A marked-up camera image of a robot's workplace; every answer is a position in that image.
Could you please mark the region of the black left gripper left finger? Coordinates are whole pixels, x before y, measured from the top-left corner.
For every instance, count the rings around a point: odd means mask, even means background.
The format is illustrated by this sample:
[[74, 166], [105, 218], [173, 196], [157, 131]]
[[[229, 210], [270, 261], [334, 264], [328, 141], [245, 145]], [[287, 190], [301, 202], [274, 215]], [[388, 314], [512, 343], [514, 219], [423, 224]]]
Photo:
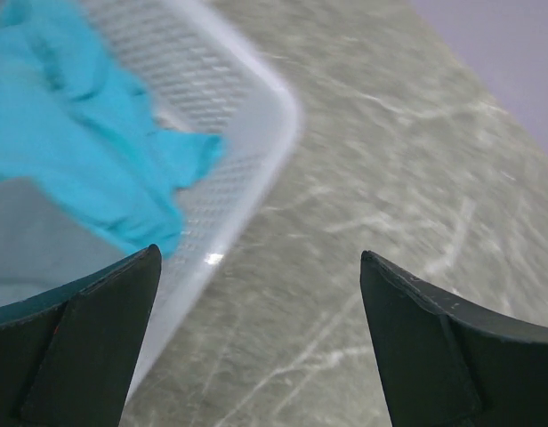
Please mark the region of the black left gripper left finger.
[[0, 307], [0, 426], [116, 426], [162, 270], [151, 245]]

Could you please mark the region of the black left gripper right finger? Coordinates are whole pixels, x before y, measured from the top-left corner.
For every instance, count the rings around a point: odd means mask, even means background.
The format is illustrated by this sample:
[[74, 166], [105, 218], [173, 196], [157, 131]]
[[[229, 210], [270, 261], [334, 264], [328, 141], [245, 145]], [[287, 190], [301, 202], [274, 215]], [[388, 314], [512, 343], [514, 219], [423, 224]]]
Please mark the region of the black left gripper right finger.
[[548, 426], [548, 327], [486, 309], [371, 251], [360, 288], [394, 426]]

